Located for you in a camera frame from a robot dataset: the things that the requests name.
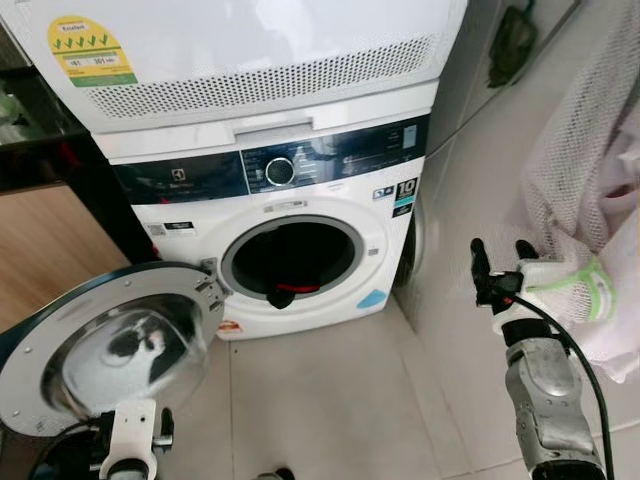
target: black cable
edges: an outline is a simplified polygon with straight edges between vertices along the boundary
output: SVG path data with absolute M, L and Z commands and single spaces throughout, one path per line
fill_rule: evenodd
M 534 304 L 529 303 L 523 298 L 513 295 L 507 292 L 500 291 L 500 294 L 505 298 L 509 298 L 513 300 L 515 303 L 519 303 L 523 307 L 528 308 L 532 312 L 538 314 L 543 321 L 548 323 L 551 327 L 558 331 L 560 336 L 566 343 L 571 347 L 571 350 L 576 354 L 578 360 L 580 360 L 580 364 L 582 368 L 584 368 L 587 377 L 589 378 L 589 382 L 591 382 L 591 387 L 593 388 L 593 393 L 596 396 L 596 401 L 598 402 L 598 410 L 600 411 L 600 424 L 602 428 L 602 444 L 604 446 L 604 460 L 605 460 L 605 469 L 607 473 L 607 480 L 614 480 L 613 474 L 613 453 L 611 449 L 611 432 L 609 431 L 609 415 L 607 413 L 607 404 L 604 400 L 604 395 L 602 394 L 602 389 L 600 388 L 600 383 L 598 382 L 598 378 L 594 373 L 591 365 L 589 364 L 589 360 L 585 357 L 584 353 L 573 339 L 573 337 L 567 332 L 562 325 L 560 325 L 556 320 L 554 320 L 548 313 L 546 313 L 541 308 L 536 307 Z
M 49 441 L 49 443 L 47 443 L 47 445 L 40 451 L 38 456 L 36 457 L 36 460 L 33 463 L 33 466 L 31 467 L 31 470 L 29 471 L 29 476 L 27 477 L 27 480 L 33 480 L 33 478 L 35 477 L 36 471 L 38 470 L 38 467 L 40 466 L 40 464 L 44 461 L 46 456 L 62 440 L 66 439 L 68 437 L 69 432 L 72 432 L 73 430 L 76 430 L 76 429 L 81 428 L 81 427 L 89 428 L 91 425 L 93 425 L 93 422 L 91 422 L 91 421 L 78 422 L 78 423 L 75 423 L 75 424 L 71 425 L 70 427 L 65 428 L 59 434 L 57 434 L 55 437 L 53 437 Z

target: energy label sticker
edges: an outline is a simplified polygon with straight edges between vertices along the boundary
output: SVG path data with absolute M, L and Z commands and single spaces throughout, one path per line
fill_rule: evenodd
M 193 222 L 145 223 L 152 237 L 195 237 L 198 232 Z
M 138 83 L 118 40 L 88 18 L 67 15 L 54 20 L 49 49 L 76 87 Z
M 238 322 L 233 322 L 231 320 L 222 321 L 222 323 L 220 323 L 220 326 L 218 327 L 218 333 L 220 334 L 242 333 L 242 331 L 243 330 L 240 324 Z

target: control dial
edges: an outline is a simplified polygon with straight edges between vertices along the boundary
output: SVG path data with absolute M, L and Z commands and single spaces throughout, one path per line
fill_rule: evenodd
M 288 185 L 295 177 L 293 162 L 286 157 L 276 157 L 267 163 L 265 176 L 271 185 L 283 187 Z

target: sticker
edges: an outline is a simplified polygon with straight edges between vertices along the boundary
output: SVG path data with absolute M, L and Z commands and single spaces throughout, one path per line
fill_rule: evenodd
M 242 327 L 238 322 L 223 320 L 218 327 L 218 333 L 242 333 Z
M 393 185 L 390 187 L 379 188 L 378 190 L 373 191 L 373 199 L 379 200 L 384 197 L 388 197 L 393 194 Z
M 192 222 L 147 223 L 145 227 L 153 237 L 195 237 L 198 234 Z
M 387 294 L 381 292 L 380 290 L 374 290 L 369 295 L 364 297 L 362 301 L 358 304 L 358 308 L 369 308 L 377 305 L 380 302 L 383 302 L 387 298 Z
M 187 174 L 184 173 L 184 168 L 173 168 L 171 170 L 171 178 L 174 182 L 184 182 L 187 179 Z
M 396 201 L 393 204 L 392 217 L 399 217 L 410 213 L 413 208 L 413 202 L 416 199 L 416 189 L 418 188 L 418 178 L 412 178 L 400 182 L 396 189 Z
M 282 202 L 277 203 L 276 205 L 269 205 L 268 207 L 264 207 L 264 213 L 272 213 L 272 212 L 282 212 L 285 210 L 293 210 L 294 208 L 304 208 L 307 205 L 306 200 L 294 200 L 293 202 Z
M 118 40 L 93 20 L 77 15 L 57 18 L 49 25 L 47 40 L 76 87 L 138 83 Z
M 398 208 L 394 208 L 393 215 L 391 215 L 391 217 L 395 218 L 401 215 L 406 215 L 407 213 L 411 213 L 411 210 L 413 210 L 413 203 L 410 203 L 409 205 L 403 205 Z

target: white wall tile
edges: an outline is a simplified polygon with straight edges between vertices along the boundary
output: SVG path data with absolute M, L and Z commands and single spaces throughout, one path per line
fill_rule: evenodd
M 539 2 L 536 15 L 545 15 L 546 3 Z M 435 360 L 435 375 L 475 470 L 513 461 L 520 452 L 513 406 L 504 387 L 505 347 L 491 330 L 490 311 L 475 307 L 469 242 L 475 236 L 485 238 L 496 269 L 515 265 L 512 245 L 523 232 L 507 228 L 504 218 L 518 194 L 523 162 L 604 34 L 614 2 L 587 3 L 528 75 L 460 134 L 427 216 L 427 250 L 431 252 L 415 280 L 421 300 L 410 316 Z M 559 5 L 547 8 L 544 28 L 561 10 Z M 485 88 L 484 81 L 484 77 L 477 79 L 468 112 L 486 98 L 478 93 Z M 440 95 L 446 89 L 455 90 L 455 81 L 440 88 Z M 436 113 L 434 109 L 434 126 Z M 640 416 L 629 398 L 635 388 L 607 385 L 614 424 Z
M 449 61 L 440 76 L 440 89 L 429 126 L 429 147 L 435 148 L 458 127 L 469 95 L 478 81 L 478 59 L 489 47 L 487 32 L 496 28 L 501 0 L 471 0 Z

